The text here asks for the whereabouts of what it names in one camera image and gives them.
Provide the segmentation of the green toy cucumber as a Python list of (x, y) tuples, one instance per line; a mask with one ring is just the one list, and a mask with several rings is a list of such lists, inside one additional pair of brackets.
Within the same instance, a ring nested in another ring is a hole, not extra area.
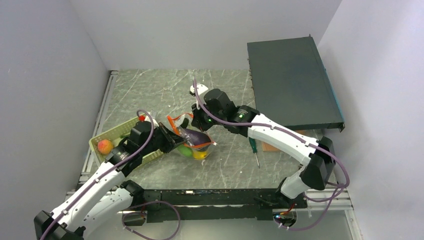
[(191, 158), (191, 157), (193, 156), (193, 151), (192, 151), (192, 149), (191, 149), (190, 147), (185, 146), (185, 145), (180, 145), (180, 146), (177, 148), (177, 150), (178, 150), (178, 152), (179, 152), (180, 154), (182, 154), (184, 157)]

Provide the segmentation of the dark green toy avocado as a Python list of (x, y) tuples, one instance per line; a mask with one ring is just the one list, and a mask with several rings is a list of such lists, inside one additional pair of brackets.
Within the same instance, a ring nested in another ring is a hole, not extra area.
[(181, 129), (186, 129), (189, 126), (189, 119), (188, 118), (184, 118), (180, 124), (180, 128)]

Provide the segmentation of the dark purple toy eggplant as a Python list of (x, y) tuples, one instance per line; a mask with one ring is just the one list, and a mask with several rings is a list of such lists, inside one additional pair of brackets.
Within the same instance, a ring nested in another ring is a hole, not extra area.
[(200, 148), (210, 145), (213, 141), (204, 132), (192, 130), (189, 128), (179, 130), (179, 134), (186, 140), (189, 147)]

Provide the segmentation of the clear zip top bag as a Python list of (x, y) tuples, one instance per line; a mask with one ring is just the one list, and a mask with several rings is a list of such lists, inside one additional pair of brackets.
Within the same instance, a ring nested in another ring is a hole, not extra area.
[(191, 123), (194, 115), (182, 113), (177, 117), (166, 117), (173, 132), (184, 139), (184, 143), (177, 147), (181, 155), (195, 160), (205, 160), (215, 149), (217, 143), (205, 132), (196, 130)]

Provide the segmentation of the yellow toy fruit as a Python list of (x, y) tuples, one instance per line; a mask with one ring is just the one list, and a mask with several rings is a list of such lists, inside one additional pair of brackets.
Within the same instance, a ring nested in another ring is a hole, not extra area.
[(192, 156), (195, 160), (204, 160), (209, 155), (208, 151), (193, 151)]

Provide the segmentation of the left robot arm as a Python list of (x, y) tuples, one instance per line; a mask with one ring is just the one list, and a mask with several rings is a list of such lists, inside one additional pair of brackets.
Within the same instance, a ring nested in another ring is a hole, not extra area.
[(138, 121), (106, 156), (91, 178), (54, 210), (34, 218), (38, 240), (82, 240), (103, 220), (145, 203), (145, 190), (126, 177), (156, 151), (169, 153), (185, 142), (162, 123)]

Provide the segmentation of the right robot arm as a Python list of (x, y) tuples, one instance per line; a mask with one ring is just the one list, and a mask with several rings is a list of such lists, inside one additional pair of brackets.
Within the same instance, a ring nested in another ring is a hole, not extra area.
[(302, 135), (277, 124), (252, 107), (236, 106), (218, 88), (210, 90), (199, 84), (190, 87), (190, 94), (196, 98), (192, 105), (193, 127), (207, 131), (212, 126), (221, 125), (233, 134), (272, 145), (301, 164), (301, 168), (282, 180), (278, 187), (275, 200), (280, 207), (289, 207), (298, 195), (309, 189), (322, 191), (326, 188), (335, 166), (330, 139)]

